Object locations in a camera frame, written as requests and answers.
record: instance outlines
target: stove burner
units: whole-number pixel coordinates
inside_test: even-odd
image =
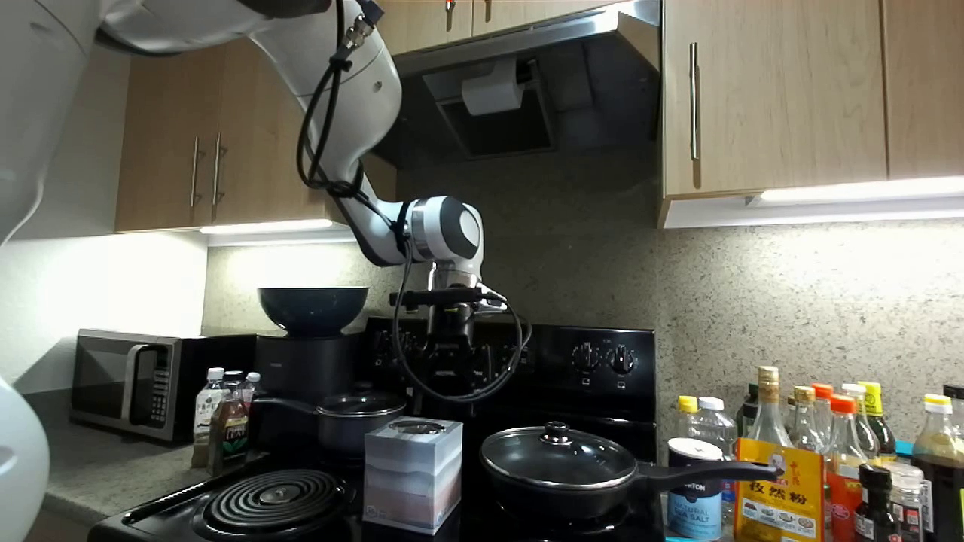
[[[272,471],[242,480],[204,505],[202,534],[213,538],[293,538],[328,528],[352,491],[326,471]]]

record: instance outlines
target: red bottle cap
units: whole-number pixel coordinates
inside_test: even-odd
[[[856,401],[846,397],[846,394],[835,394],[830,397],[830,410],[842,412],[842,414],[853,414],[856,412]]]
[[[813,394],[816,394],[820,401],[827,401],[827,397],[835,397],[835,384],[813,382]]]

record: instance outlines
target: tissue box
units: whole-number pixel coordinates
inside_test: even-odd
[[[462,421],[401,414],[366,432],[366,468],[441,472],[462,457]]]
[[[401,414],[366,437],[362,517],[435,537],[462,504],[462,421]]]
[[[435,537],[462,504],[462,457],[441,472],[393,472],[366,468],[362,517]]]

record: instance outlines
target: tile backsplash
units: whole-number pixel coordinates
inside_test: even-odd
[[[653,327],[664,427],[679,390],[735,410],[755,364],[779,364],[786,389],[881,378],[899,437],[916,432],[925,390],[964,382],[962,221],[660,233],[653,172],[649,151],[526,152],[401,172],[401,191],[482,211],[484,284],[531,321]],[[399,285],[352,243],[213,249],[204,327],[274,332],[253,290],[265,261],[366,284],[372,307]]]

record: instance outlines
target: countertop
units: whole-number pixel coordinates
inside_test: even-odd
[[[66,394],[27,397],[44,424],[50,475],[44,505],[97,524],[175,488],[208,480],[190,445],[159,445],[68,421]]]

